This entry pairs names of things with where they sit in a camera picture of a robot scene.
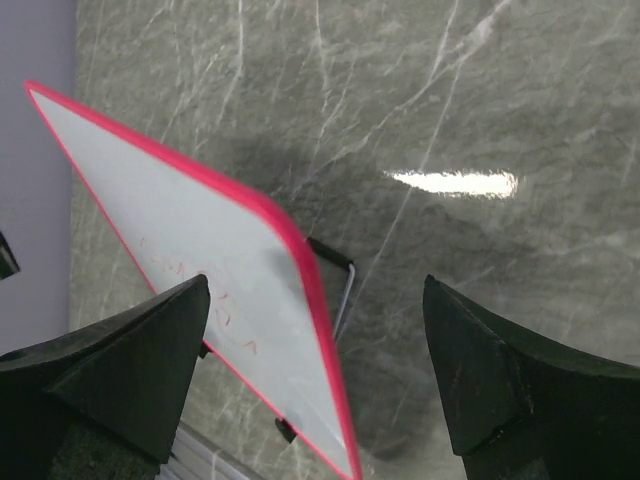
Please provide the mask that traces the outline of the pink framed whiteboard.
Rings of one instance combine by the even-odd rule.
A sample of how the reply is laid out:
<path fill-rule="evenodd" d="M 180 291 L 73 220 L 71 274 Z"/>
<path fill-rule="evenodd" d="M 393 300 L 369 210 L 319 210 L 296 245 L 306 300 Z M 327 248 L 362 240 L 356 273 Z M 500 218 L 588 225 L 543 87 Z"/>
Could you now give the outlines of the pink framed whiteboard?
<path fill-rule="evenodd" d="M 341 477 L 362 475 L 319 261 L 347 256 L 304 235 L 267 195 L 39 82 L 25 89 L 150 288 L 204 276 L 203 351 L 216 354 Z"/>

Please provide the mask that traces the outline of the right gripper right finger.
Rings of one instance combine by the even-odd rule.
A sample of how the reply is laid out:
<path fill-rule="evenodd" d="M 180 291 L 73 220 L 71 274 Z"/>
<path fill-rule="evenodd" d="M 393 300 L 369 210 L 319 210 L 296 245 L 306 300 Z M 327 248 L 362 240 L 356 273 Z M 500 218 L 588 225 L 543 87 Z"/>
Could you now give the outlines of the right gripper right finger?
<path fill-rule="evenodd" d="M 467 478 L 638 478 L 638 367 L 544 337 L 433 276 L 423 317 Z"/>

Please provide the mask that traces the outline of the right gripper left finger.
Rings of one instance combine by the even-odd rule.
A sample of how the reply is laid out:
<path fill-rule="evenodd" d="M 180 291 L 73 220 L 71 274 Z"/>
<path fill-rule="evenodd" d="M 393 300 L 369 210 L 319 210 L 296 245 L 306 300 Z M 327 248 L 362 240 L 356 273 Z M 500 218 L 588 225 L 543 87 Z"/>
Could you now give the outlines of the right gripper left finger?
<path fill-rule="evenodd" d="M 171 452 L 209 307 L 198 274 L 2 355 L 2 478 L 155 478 Z"/>

